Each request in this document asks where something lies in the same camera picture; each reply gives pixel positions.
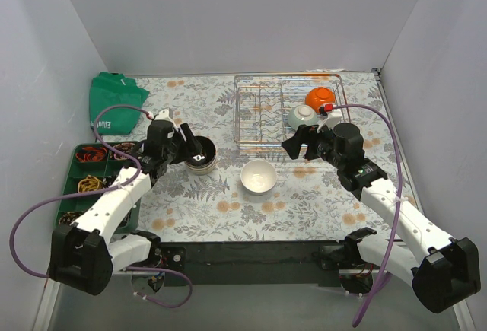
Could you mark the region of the beige bowl front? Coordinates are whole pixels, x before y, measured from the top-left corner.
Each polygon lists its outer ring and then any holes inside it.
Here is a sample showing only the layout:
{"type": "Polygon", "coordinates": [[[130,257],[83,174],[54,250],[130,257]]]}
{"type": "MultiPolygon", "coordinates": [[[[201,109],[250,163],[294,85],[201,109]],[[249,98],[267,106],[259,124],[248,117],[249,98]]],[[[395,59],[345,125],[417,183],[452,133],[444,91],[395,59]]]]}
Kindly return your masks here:
{"type": "Polygon", "coordinates": [[[201,144],[202,150],[185,164],[194,169],[207,169],[214,166],[217,161],[217,149],[210,138],[205,136],[196,136],[196,140],[201,144]]]}

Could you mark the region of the white ribbed bowl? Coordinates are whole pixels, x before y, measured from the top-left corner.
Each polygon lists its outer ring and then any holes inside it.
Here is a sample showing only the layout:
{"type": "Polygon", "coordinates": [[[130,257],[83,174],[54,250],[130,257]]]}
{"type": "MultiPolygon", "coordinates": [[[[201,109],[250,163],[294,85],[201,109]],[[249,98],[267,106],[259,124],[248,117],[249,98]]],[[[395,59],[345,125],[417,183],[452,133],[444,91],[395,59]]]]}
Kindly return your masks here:
{"type": "Polygon", "coordinates": [[[240,181],[247,192],[263,195],[277,183],[277,172],[268,161],[251,160],[242,167],[240,181]]]}

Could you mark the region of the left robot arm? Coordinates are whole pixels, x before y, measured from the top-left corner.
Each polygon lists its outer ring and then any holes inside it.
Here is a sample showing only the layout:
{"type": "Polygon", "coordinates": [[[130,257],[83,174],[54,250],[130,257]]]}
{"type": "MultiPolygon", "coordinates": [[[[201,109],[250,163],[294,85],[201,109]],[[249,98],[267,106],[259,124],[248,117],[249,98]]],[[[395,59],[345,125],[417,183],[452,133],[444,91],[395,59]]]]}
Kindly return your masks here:
{"type": "Polygon", "coordinates": [[[187,123],[177,126],[168,119],[154,119],[146,139],[127,155],[112,185],[84,214],[53,231],[49,277],[98,295],[119,270],[134,264],[156,269],[162,260],[162,252],[156,247],[159,236],[134,231],[114,240],[113,235],[169,165],[188,161],[201,152],[202,144],[187,123]]]}

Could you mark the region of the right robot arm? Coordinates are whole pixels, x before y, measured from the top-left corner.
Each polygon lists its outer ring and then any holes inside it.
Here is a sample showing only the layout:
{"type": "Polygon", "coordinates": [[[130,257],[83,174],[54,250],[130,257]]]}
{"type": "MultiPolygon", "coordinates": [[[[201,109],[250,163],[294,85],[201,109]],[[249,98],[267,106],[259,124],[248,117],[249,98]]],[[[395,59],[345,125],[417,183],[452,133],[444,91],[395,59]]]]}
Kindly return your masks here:
{"type": "Polygon", "coordinates": [[[307,147],[304,159],[322,159],[337,170],[342,186],[376,212],[402,244],[390,246],[371,228],[345,237],[345,261],[353,268],[366,263],[379,265],[386,254],[386,270],[412,286],[418,300],[433,313],[463,301],[481,289],[479,251],[467,237],[456,239],[429,221],[408,199],[398,196],[393,182],[373,161],[366,158],[364,139],[357,126],[340,123],[299,126],[283,141],[291,159],[307,147]]]}

